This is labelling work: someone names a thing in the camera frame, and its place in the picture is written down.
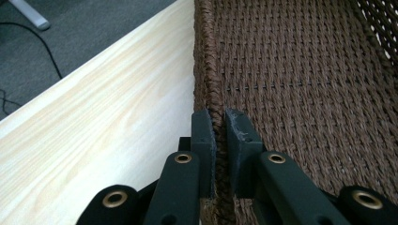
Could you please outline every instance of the wood grain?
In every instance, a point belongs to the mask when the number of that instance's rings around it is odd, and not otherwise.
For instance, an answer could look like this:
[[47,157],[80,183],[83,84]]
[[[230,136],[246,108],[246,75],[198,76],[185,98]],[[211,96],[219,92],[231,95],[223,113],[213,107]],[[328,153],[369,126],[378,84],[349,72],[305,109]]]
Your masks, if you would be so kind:
[[1,224],[74,224],[156,180],[191,135],[193,2],[179,0],[0,123]]

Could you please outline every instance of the wicker basket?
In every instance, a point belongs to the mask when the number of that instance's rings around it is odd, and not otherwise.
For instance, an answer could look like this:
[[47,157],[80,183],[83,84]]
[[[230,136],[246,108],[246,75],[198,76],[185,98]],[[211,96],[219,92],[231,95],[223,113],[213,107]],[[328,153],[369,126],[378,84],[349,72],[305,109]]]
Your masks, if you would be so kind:
[[218,142],[205,224],[254,224],[231,193],[224,111],[320,188],[373,188],[398,203],[398,6],[394,0],[195,0],[195,110]]

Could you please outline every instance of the chair leg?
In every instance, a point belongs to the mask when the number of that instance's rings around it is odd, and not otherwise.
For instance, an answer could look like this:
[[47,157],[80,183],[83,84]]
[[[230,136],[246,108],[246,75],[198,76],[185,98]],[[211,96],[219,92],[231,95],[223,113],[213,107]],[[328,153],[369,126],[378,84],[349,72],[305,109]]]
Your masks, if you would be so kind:
[[41,16],[34,8],[27,4],[24,0],[8,0],[15,8],[17,8],[33,25],[39,30],[46,30],[50,27],[50,23]]

